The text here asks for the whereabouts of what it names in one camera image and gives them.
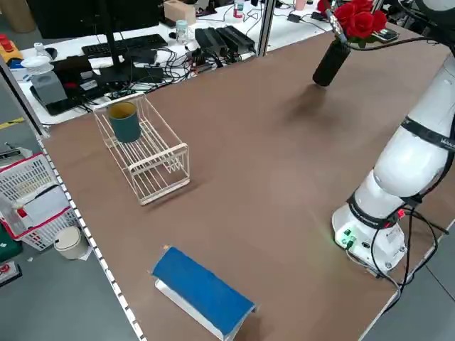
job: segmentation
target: computer keyboard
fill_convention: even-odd
[[[162,48],[167,45],[168,43],[159,34],[152,34],[150,36],[142,36],[115,41],[115,47],[117,48],[117,52],[120,55],[125,54],[128,51],[128,49],[130,50],[137,48],[153,49]],[[88,58],[110,57],[111,55],[107,43],[83,46],[82,51]]]

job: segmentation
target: tabletop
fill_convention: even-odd
[[[45,147],[150,340],[213,340],[154,288],[149,272],[165,244],[260,306],[236,340],[357,340],[394,293],[336,246],[331,215],[448,50],[420,42],[351,53],[323,89],[311,75],[332,39],[310,38],[150,94],[189,145],[192,176],[147,206],[137,204],[93,117],[52,127]],[[422,208],[445,226],[454,182],[449,175]],[[431,243],[414,229],[413,262]]]
[[[309,23],[304,22],[292,23],[291,21],[288,21],[287,14],[293,10],[291,5],[286,4],[285,6],[283,6],[283,9],[275,9],[272,32],[269,38],[269,50],[274,50],[276,48],[280,48],[282,46],[286,46],[297,41],[301,41],[309,37],[324,33],[324,30],[329,31],[331,27],[328,23],[314,21],[308,17],[309,14],[315,11],[315,8],[316,5],[313,4],[306,5],[303,11],[293,11],[293,13],[295,13],[296,15],[305,16],[304,20],[308,21]],[[248,36],[251,39],[253,39],[257,44],[257,41],[259,40],[259,32],[262,23],[261,6],[254,7],[253,5],[251,5],[250,2],[246,2],[244,13],[246,14],[250,12],[250,15],[252,15],[252,17],[249,18],[247,17],[245,21],[233,17],[232,14],[233,5],[218,7],[216,8],[216,11],[217,11],[216,14],[198,18],[196,24],[190,26],[191,30],[195,30],[196,28],[222,27],[226,25],[233,25],[243,33],[248,32]],[[172,51],[176,52],[180,57],[186,53],[186,50],[184,46],[177,44],[176,41],[171,40],[169,38],[168,35],[171,31],[175,30],[160,23],[158,26],[143,28],[140,30],[125,31],[122,32],[122,35],[125,39],[128,39],[137,36],[145,36],[158,33],[168,42],[169,44],[168,47]],[[116,40],[122,39],[120,33],[115,33],[114,37]],[[49,44],[46,47],[55,48],[58,51],[58,57],[56,59],[61,60],[71,55],[82,55],[81,47],[83,46],[106,42],[107,42],[106,36],[99,34],[98,36],[86,36],[62,41],[59,43]],[[192,40],[187,46],[190,50],[195,50],[198,47],[198,44],[195,40]],[[22,53],[25,58],[36,54],[34,48],[22,50]],[[251,55],[253,54],[252,53],[245,54],[243,55],[243,58],[250,57]],[[160,51],[158,53],[157,62],[163,63],[167,60],[167,58],[168,54],[165,51]],[[92,63],[92,67],[94,70],[99,69],[100,67],[107,67],[112,65],[111,58],[96,58],[91,59],[90,62]],[[87,113],[84,109],[74,108],[62,114],[51,116],[32,95],[30,91],[31,86],[30,82],[20,82],[19,85],[23,93],[25,94],[26,98],[31,103],[31,106],[33,107],[38,119],[42,124],[47,125],[59,124],[61,122],[82,116]],[[99,103],[103,103],[106,101],[108,101],[108,98],[106,97],[97,100],[97,102]]]

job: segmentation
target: green cup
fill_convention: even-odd
[[[141,127],[137,116],[137,108],[130,102],[113,104],[107,110],[109,122],[115,137],[125,144],[135,142],[141,137]]]

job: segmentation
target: dish rack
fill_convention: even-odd
[[[34,227],[26,226],[18,216],[18,207],[57,184],[57,178],[42,153],[0,170],[0,222],[11,238],[41,251],[53,244],[54,236],[61,229],[79,226],[69,203],[64,210]]]
[[[108,107],[118,102],[136,105],[141,136],[118,142],[108,118]],[[98,105],[93,114],[103,141],[120,167],[140,205],[148,204],[190,182],[190,155],[145,94],[133,94]]]

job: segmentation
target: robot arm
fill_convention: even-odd
[[[438,25],[439,31],[446,33],[444,41],[453,41],[455,1],[416,1],[420,10]],[[455,131],[452,131],[454,115],[455,56],[451,54],[406,120],[423,126],[429,134],[438,133],[449,139],[455,136]],[[374,169],[332,216],[337,244],[349,248],[350,253],[372,269],[377,266],[387,273],[406,252],[405,236],[400,226],[386,219],[404,205],[405,198],[428,188],[451,162],[451,157],[453,160],[453,154],[450,156],[447,148],[423,137],[413,134],[402,124],[389,140]],[[374,250],[376,264],[370,248]]]

